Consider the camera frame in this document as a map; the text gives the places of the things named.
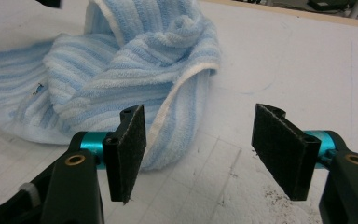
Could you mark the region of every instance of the towel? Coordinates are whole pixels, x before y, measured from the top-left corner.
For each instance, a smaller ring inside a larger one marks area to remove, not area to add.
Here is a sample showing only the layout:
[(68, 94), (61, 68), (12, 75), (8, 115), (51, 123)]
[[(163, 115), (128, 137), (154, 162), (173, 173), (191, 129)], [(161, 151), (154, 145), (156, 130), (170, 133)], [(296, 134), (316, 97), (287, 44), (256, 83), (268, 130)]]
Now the towel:
[(90, 0), (85, 34), (0, 52), (0, 129), (69, 144), (114, 131), (121, 110), (143, 104), (141, 168), (159, 169), (189, 148), (219, 62), (197, 0)]

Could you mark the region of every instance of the towel fold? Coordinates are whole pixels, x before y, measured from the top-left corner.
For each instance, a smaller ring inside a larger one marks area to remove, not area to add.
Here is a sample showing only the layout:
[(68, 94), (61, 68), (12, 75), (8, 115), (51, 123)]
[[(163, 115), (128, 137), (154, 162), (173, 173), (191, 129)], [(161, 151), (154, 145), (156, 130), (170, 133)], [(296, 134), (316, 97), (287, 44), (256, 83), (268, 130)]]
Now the towel fold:
[(84, 35), (0, 52), (0, 129), (69, 144), (78, 131), (114, 131), (119, 111), (144, 104), (142, 169), (162, 168), (189, 148), (219, 61), (196, 0), (90, 1)]

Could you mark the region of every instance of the blue towel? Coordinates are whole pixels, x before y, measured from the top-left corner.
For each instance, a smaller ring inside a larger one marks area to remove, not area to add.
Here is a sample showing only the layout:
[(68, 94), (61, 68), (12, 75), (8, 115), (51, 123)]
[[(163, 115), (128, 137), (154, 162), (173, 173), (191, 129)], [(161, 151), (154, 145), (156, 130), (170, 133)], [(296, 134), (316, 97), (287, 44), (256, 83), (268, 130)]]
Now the blue towel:
[(142, 169), (162, 168), (189, 148), (219, 62), (197, 0), (90, 0), (84, 35), (0, 52), (0, 129), (69, 144), (144, 104)]

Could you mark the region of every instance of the striped towel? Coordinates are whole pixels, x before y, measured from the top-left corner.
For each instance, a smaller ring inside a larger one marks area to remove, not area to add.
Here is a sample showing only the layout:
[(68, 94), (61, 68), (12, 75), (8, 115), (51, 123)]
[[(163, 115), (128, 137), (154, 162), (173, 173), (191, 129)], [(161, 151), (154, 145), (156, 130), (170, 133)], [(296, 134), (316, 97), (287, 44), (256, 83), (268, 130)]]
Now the striped towel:
[(69, 144), (114, 131), (119, 111), (145, 105), (142, 168), (180, 158), (195, 135), (220, 54), (197, 0), (95, 0), (85, 34), (0, 52), (0, 129)]

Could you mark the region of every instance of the white tabletop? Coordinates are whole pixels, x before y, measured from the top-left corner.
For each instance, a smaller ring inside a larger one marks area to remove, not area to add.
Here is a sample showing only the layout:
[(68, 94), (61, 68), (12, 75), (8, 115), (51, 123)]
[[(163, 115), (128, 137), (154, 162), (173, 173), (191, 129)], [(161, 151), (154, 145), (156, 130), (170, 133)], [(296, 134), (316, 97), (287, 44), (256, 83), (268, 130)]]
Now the white tabletop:
[[(87, 1), (63, 2), (51, 9), (0, 0), (0, 50), (82, 34)], [(109, 202), (99, 172), (106, 222), (321, 223), (327, 171), (315, 171), (305, 202), (289, 201), (251, 146), (255, 104), (285, 110), (300, 129), (336, 131), (358, 152), (358, 26), (269, 7), (200, 5), (217, 27), (222, 66), (193, 147), (176, 164), (141, 173), (125, 206)], [(0, 203), (65, 150), (0, 132)]]

